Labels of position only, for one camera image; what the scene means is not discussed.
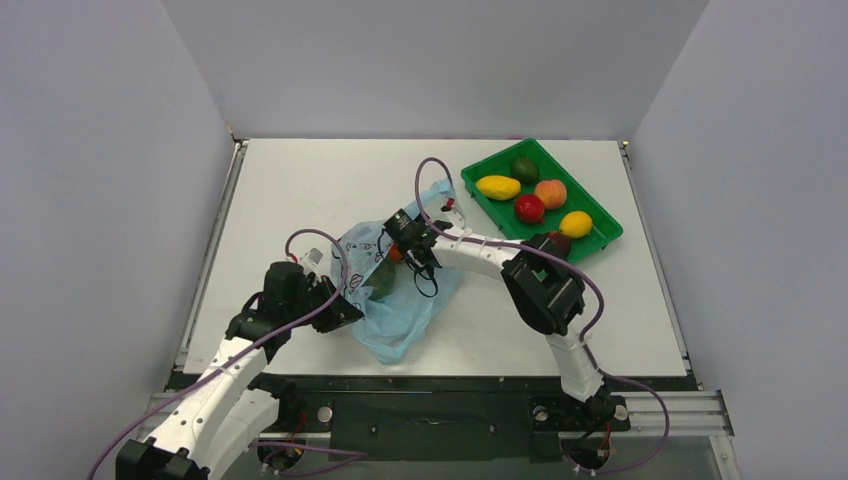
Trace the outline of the red orange fake mango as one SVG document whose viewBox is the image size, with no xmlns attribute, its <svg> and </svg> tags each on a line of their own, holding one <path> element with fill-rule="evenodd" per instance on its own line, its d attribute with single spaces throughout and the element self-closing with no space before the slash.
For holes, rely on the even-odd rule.
<svg viewBox="0 0 848 480">
<path fill-rule="evenodd" d="M 388 258 L 393 263 L 403 263 L 405 261 L 404 253 L 399 249 L 397 244 L 390 247 Z"/>
</svg>

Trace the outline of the light blue plastic bag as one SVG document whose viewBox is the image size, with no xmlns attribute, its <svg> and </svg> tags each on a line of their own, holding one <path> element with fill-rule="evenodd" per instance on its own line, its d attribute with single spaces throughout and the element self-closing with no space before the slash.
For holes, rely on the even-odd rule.
<svg viewBox="0 0 848 480">
<path fill-rule="evenodd" d="M 432 274 L 418 274 L 405 262 L 394 263 L 394 291 L 382 300 L 371 301 L 371 289 L 364 286 L 365 281 L 381 262 L 389 260 L 394 242 L 384 232 L 383 223 L 375 220 L 354 225 L 338 243 L 347 260 L 341 295 L 364 314 L 353 323 L 353 335 L 380 363 L 396 364 L 447 306 L 458 290 L 462 273 L 457 268 L 437 268 Z"/>
</svg>

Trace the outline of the orange fake peach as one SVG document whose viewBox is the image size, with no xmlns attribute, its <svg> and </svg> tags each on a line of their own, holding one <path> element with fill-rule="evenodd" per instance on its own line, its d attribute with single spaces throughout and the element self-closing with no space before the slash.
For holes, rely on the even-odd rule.
<svg viewBox="0 0 848 480">
<path fill-rule="evenodd" d="M 568 192 L 561 180 L 552 179 L 540 181 L 535 186 L 534 195 L 542 201 L 547 211 L 551 211 L 566 203 Z"/>
</svg>

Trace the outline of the dark brown fake fruit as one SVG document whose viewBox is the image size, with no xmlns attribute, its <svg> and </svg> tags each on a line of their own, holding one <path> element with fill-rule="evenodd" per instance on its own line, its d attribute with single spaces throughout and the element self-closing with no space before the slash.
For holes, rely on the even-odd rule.
<svg viewBox="0 0 848 480">
<path fill-rule="evenodd" d="M 568 236 L 556 231 L 549 232 L 547 238 L 559 249 L 559 252 L 565 259 L 569 257 L 572 250 L 572 240 Z"/>
</svg>

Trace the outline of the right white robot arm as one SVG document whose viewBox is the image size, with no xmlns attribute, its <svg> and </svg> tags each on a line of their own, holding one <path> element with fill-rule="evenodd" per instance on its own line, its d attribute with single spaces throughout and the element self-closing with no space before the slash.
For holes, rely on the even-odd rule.
<svg viewBox="0 0 848 480">
<path fill-rule="evenodd" d="M 584 312 L 590 282 L 545 235 L 503 240 L 447 221 L 412 218 L 403 209 L 383 223 L 403 257 L 428 273 L 457 268 L 504 284 L 521 320 L 543 335 L 556 363 L 566 418 L 578 427 L 625 421 L 629 412 L 611 398 L 603 374 L 571 325 Z"/>
</svg>

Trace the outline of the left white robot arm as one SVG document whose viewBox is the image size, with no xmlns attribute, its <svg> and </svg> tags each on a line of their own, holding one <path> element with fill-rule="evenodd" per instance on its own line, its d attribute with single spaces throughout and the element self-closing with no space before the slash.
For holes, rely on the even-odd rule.
<svg viewBox="0 0 848 480">
<path fill-rule="evenodd" d="M 143 440 L 118 451 L 118 479 L 218 479 L 265 428 L 285 430 L 298 416 L 292 385 L 265 368 L 310 326 L 328 333 L 363 318 L 331 279 L 283 261 L 230 320 L 201 376 L 170 400 L 174 409 Z"/>
</svg>

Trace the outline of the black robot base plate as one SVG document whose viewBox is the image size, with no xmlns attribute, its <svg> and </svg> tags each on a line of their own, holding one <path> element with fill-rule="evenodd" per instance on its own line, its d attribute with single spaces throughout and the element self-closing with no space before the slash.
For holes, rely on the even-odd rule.
<svg viewBox="0 0 848 480">
<path fill-rule="evenodd" d="M 248 386 L 281 400 L 263 438 L 294 433 L 372 461 L 553 462 L 631 428 L 623 397 L 603 390 L 583 403 L 563 393 L 554 377 L 262 373 Z"/>
</svg>

